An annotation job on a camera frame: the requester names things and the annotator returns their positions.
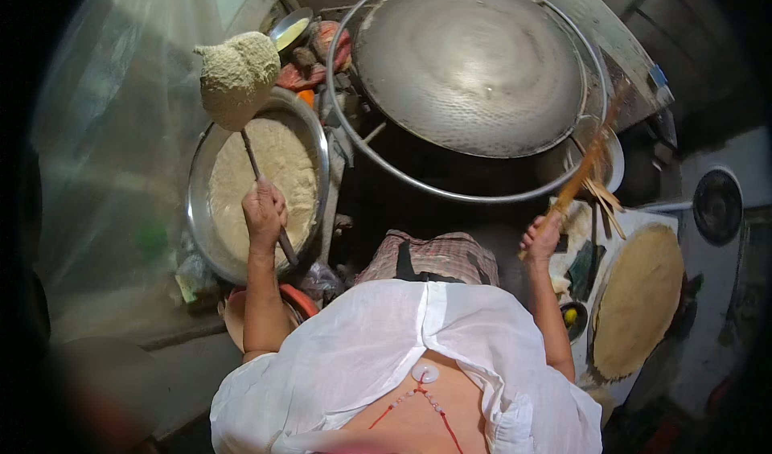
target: white shirt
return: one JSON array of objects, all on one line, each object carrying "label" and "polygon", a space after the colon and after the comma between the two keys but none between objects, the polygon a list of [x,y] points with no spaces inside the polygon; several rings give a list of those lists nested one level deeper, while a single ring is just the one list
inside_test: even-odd
[{"label": "white shirt", "polygon": [[354,286],[278,353],[231,372],[211,404],[218,454],[300,454],[396,388],[431,349],[482,390],[491,454],[600,452],[601,406],[546,364],[533,317],[504,290],[383,279]]}]

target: metal lid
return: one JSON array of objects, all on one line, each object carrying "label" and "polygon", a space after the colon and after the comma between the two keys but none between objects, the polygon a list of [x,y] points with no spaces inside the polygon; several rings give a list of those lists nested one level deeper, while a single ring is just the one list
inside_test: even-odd
[{"label": "metal lid", "polygon": [[362,21],[353,53],[392,121],[466,154],[552,148],[584,102],[571,37],[537,0],[383,0]]}]

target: wooden chopstick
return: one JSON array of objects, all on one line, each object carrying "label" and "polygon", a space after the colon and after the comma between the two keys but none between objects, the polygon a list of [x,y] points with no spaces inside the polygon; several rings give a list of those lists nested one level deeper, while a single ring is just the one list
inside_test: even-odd
[{"label": "wooden chopstick", "polygon": [[597,190],[598,194],[606,200],[606,202],[611,205],[614,209],[616,209],[619,212],[623,212],[624,208],[622,208],[622,205],[619,203],[619,200],[616,196],[614,196],[611,192],[609,192],[608,189],[606,189],[605,186],[603,186],[602,183],[595,182],[592,179],[587,179],[590,181],[595,189]]},{"label": "wooden chopstick", "polygon": [[617,218],[614,217],[614,212],[608,208],[606,205],[606,201],[598,194],[598,190],[596,189],[596,185],[593,183],[593,181],[587,179],[584,184],[590,189],[590,192],[592,192],[593,195],[597,198],[597,202],[601,203],[601,206],[606,211],[606,215],[608,216],[608,220],[612,222],[614,225],[614,229],[617,230],[617,234],[622,239],[627,239],[627,237],[624,235],[624,232],[622,231],[622,226],[617,221]]}]

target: hand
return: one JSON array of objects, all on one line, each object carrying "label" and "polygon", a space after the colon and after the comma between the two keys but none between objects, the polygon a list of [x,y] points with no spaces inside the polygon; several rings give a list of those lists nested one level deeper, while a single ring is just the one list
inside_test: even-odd
[{"label": "hand", "polygon": [[242,199],[242,209],[249,231],[249,254],[273,256],[279,230],[287,224],[286,200],[282,191],[260,175]]},{"label": "hand", "polygon": [[[526,229],[520,248],[527,253],[526,261],[533,264],[549,265],[550,257],[555,252],[558,240],[561,238],[561,220],[559,213],[553,213],[548,218],[537,216]],[[546,221],[544,228],[536,235],[536,230]]]}]

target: human arm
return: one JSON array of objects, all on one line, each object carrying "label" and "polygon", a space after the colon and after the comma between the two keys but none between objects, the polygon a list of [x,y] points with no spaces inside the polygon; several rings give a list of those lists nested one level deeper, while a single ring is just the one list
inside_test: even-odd
[{"label": "human arm", "polygon": [[249,231],[249,255],[244,308],[244,362],[278,352],[294,329],[284,311],[275,272],[275,245],[286,226],[286,202],[281,191],[263,176],[242,200]]},{"label": "human arm", "polygon": [[[536,229],[544,221],[547,221],[547,224],[537,236]],[[546,363],[561,372],[568,382],[573,384],[574,358],[571,356],[568,333],[550,278],[550,257],[560,238],[560,225],[559,214],[555,213],[548,218],[537,217],[523,235],[520,247],[527,252],[524,263],[531,288],[528,310],[534,316],[534,323],[544,337]]]}]

